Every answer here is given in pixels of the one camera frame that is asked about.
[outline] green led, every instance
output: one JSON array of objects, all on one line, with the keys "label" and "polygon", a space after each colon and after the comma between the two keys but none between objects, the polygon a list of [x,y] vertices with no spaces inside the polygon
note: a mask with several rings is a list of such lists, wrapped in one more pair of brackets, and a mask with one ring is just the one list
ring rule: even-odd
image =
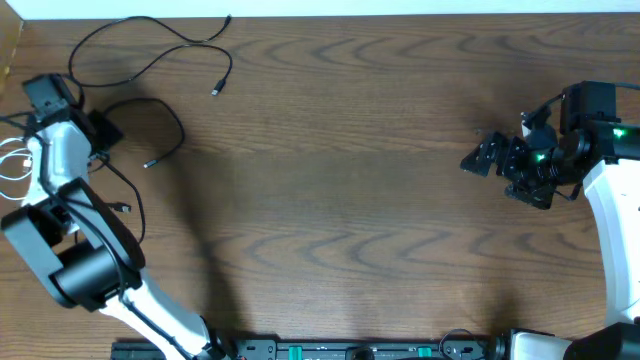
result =
[{"label": "green led", "polygon": [[617,137],[622,137],[626,134],[627,132],[625,130],[622,129],[613,129],[613,135],[617,136]]}]

